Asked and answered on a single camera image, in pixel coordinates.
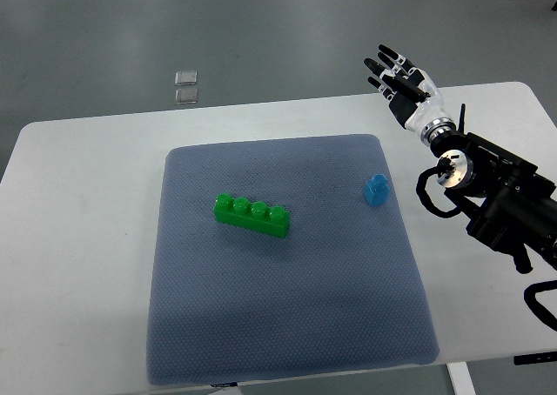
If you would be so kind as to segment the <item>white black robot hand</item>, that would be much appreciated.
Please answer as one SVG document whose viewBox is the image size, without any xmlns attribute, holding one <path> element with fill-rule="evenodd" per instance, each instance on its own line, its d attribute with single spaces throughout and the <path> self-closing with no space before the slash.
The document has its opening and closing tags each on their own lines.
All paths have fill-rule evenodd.
<svg viewBox="0 0 557 395">
<path fill-rule="evenodd" d="M 418 135 L 426 146 L 456 123 L 444 110 L 444 99 L 429 75 L 407 57 L 381 44 L 378 58 L 364 60 L 367 78 L 387 101 L 398 124 Z"/>
</svg>

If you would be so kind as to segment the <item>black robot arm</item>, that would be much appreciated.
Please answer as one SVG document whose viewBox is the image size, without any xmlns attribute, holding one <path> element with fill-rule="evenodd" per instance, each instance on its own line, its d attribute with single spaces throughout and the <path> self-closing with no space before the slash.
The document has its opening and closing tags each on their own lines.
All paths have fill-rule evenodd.
<svg viewBox="0 0 557 395">
<path fill-rule="evenodd" d="M 467 234 L 512 257 L 522 274 L 527 252 L 556 265 L 556 185 L 537 166 L 472 132 L 464 122 L 437 117 L 420 135 L 438 159 L 419 175 L 416 193 L 439 218 L 465 214 Z"/>
</svg>

